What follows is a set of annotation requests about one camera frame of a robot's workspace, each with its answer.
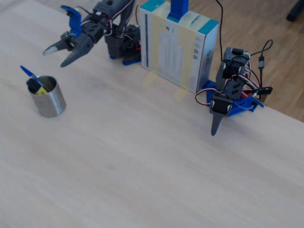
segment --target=wooden floor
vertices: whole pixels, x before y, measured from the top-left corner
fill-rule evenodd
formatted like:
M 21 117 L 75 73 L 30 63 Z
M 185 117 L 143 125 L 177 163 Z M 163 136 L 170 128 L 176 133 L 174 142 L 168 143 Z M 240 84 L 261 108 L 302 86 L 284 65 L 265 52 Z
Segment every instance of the wooden floor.
M 9 2 L 0 0 L 0 10 Z M 61 4 L 78 4 L 90 10 L 96 0 L 37 0 L 60 10 Z M 286 115 L 304 122 L 304 13 L 296 22 L 285 18 L 296 0 L 221 0 L 224 7 L 222 42 L 226 47 L 247 49 L 251 53 L 262 49 L 268 39 L 273 47 L 265 53 L 263 85 L 272 86 L 273 94 L 266 104 Z M 220 7 L 215 0 L 190 0 L 190 10 L 220 20 Z M 220 49 L 217 43 L 211 79 L 215 78 L 220 64 Z M 252 58 L 253 69 L 257 68 L 258 56 Z

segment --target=cable connector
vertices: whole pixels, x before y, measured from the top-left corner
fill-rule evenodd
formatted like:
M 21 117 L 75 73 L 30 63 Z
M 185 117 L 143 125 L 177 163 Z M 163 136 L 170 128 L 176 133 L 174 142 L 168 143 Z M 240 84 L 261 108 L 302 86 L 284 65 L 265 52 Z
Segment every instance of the cable connector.
M 260 70 L 263 70 L 264 69 L 264 65 L 265 65 L 265 58 L 264 58 L 264 56 L 260 56 L 258 58 L 258 68 Z
M 258 95 L 270 95 L 272 92 L 273 88 L 272 87 L 262 87 L 258 88 L 257 94 Z

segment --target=blue post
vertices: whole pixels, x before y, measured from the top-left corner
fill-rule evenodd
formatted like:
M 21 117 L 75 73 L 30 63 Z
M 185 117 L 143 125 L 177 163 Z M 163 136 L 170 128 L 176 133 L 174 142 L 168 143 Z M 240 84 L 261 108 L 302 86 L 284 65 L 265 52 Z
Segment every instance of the blue post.
M 170 17 L 180 20 L 188 12 L 189 0 L 171 0 Z

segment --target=tape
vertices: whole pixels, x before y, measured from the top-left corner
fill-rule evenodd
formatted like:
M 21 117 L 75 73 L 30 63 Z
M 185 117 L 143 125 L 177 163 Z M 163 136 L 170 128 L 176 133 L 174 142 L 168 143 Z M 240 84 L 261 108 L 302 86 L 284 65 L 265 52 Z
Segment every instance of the tape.
M 194 31 L 199 31 L 202 28 L 202 25 L 205 25 L 210 18 L 200 15 L 198 18 L 195 19 L 189 26 L 190 29 Z
M 153 10 L 152 14 L 160 16 L 161 18 L 167 18 L 171 11 L 171 4 L 164 2 L 160 7 Z
M 151 52 L 150 52 L 150 71 L 156 75 L 159 75 L 160 69 L 160 42 L 161 34 L 164 37 L 170 37 L 167 30 L 167 17 L 171 10 L 171 4 L 164 2 L 151 14 Z M 192 11 L 187 12 L 179 21 L 177 25 L 177 43 L 181 46 L 181 77 L 176 83 L 183 89 L 189 90 L 192 66 L 193 66 L 193 54 L 196 42 L 198 30 L 201 28 L 204 21 L 209 19 L 200 16 Z
M 189 17 L 187 20 L 184 20 L 183 23 L 190 24 L 192 21 L 193 19 Z M 179 24 L 178 42 L 183 48 L 180 86 L 186 90 L 189 90 L 191 80 L 193 54 L 197 33 L 197 31 L 191 30 L 190 28 Z
M 157 79 L 157 75 L 153 73 L 148 73 L 146 78 L 142 81 L 142 86 L 147 89 L 150 87 L 151 83 Z
M 170 3 L 165 2 L 151 14 L 151 67 L 150 71 L 158 75 L 159 51 L 161 33 L 166 33 L 167 16 L 170 13 Z
M 191 23 L 198 18 L 200 15 L 198 13 L 188 11 L 179 21 L 179 25 L 183 25 L 185 27 L 189 27 Z
M 181 102 L 184 99 L 184 97 L 187 95 L 187 93 L 188 93 L 188 90 L 179 88 L 174 94 L 175 101 Z

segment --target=blue bracket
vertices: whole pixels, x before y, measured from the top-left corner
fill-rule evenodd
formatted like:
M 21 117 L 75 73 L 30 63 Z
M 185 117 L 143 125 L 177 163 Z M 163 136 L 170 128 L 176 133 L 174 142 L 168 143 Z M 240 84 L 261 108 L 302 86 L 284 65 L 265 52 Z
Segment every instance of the blue bracket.
M 81 14 L 69 7 L 69 6 L 61 6 L 62 9 L 64 9 L 67 12 L 67 15 L 70 17 L 70 23 L 69 26 L 71 28 L 71 36 L 72 37 L 78 37 L 80 33 L 82 32 L 81 29 Z
M 208 80 L 202 89 L 208 89 L 208 88 L 215 89 L 216 83 L 211 80 Z M 211 102 L 214 94 L 215 94 L 215 91 L 212 91 L 212 90 L 207 91 L 207 103 Z M 231 112 L 229 114 L 229 117 L 237 115 L 237 114 L 245 112 L 245 111 L 254 112 L 257 107 L 252 105 L 253 102 L 255 102 L 256 104 L 258 104 L 259 106 L 264 108 L 264 104 L 262 104 L 261 102 L 259 102 L 252 96 L 249 96 L 246 98 L 241 98 L 241 99 L 235 100 L 233 102 L 233 106 L 232 106 Z
M 169 17 L 176 18 L 178 21 L 188 12 L 189 0 L 171 0 L 171 12 Z
M 142 61 L 142 58 L 138 58 L 138 59 L 136 59 L 136 60 L 133 60 L 133 61 L 130 61 L 130 62 L 124 62 L 123 61 L 123 65 L 124 66 L 128 66 L 128 65 L 132 65 L 132 64 L 134 64 L 134 63 L 139 63 L 139 62 L 141 62 Z

